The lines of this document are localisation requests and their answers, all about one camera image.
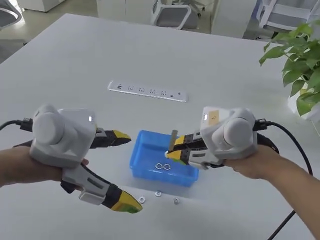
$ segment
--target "power cord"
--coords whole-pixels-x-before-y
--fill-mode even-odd
[[[305,151],[303,150],[303,148],[301,147],[301,145],[299,144],[299,142],[297,141],[297,139],[292,135],[292,133],[286,129],[284,126],[276,123],[276,122],[273,122],[273,121],[266,121],[265,119],[259,119],[259,120],[256,120],[255,121],[255,124],[254,124],[254,127],[253,127],[253,130],[254,131],[259,131],[259,130],[266,130],[268,128],[268,126],[275,126],[279,129],[281,129],[282,131],[284,131],[290,138],[291,140],[294,142],[294,144],[296,145],[296,147],[298,148],[299,152],[301,153],[304,161],[305,161],[305,164],[306,164],[306,167],[307,167],[307,170],[308,170],[308,173],[313,176],[313,171],[312,171],[312,168],[311,168],[311,164],[309,162],[309,159],[305,153]],[[296,212],[293,210],[284,220],[283,222],[277,227],[277,229],[271,234],[271,236],[267,239],[267,240],[273,240],[276,235],[282,230],[282,228],[289,222],[289,220],[296,214]]]
[[[7,121],[1,125],[0,131],[9,125],[15,124],[15,125],[20,126],[21,130],[24,130],[27,132],[32,132],[33,123],[34,123],[34,121],[32,120],[32,118],[24,118],[23,120],[11,120],[11,121]]]
[[[5,122],[4,124],[2,124],[2,125],[0,126],[0,131],[1,131],[2,129],[4,129],[5,127],[7,127],[7,126],[9,126],[9,125],[12,125],[12,124],[16,124],[16,125],[21,126],[21,123],[22,123],[22,121],[20,121],[20,120],[7,121],[7,122]]]

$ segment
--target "power strip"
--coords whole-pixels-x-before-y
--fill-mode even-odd
[[[188,101],[188,95],[186,92],[150,87],[144,84],[132,82],[127,83],[123,81],[111,81],[109,83],[108,90],[119,93],[140,95],[157,99],[167,99],[184,103]]]

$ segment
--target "nut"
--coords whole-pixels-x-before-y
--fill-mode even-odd
[[[180,199],[179,199],[178,197],[175,197],[175,198],[173,199],[173,203],[174,203],[175,205],[179,204],[179,203],[180,203]]]
[[[144,204],[146,201],[146,198],[144,196],[139,197],[138,199],[139,203]]]
[[[156,197],[161,197],[161,192],[160,191],[156,191],[155,193],[154,193],[154,195],[156,196]]]

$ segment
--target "blue plastic basket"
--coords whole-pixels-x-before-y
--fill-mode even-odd
[[[135,178],[161,181],[190,187],[198,180],[199,170],[190,165],[167,159],[165,152],[170,144],[170,135],[141,130],[136,139],[130,159],[130,168]],[[171,169],[157,169],[156,164],[170,164]]]

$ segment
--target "orange sticker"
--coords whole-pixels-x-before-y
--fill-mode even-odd
[[[216,125],[219,123],[219,110],[209,112],[209,125]]]

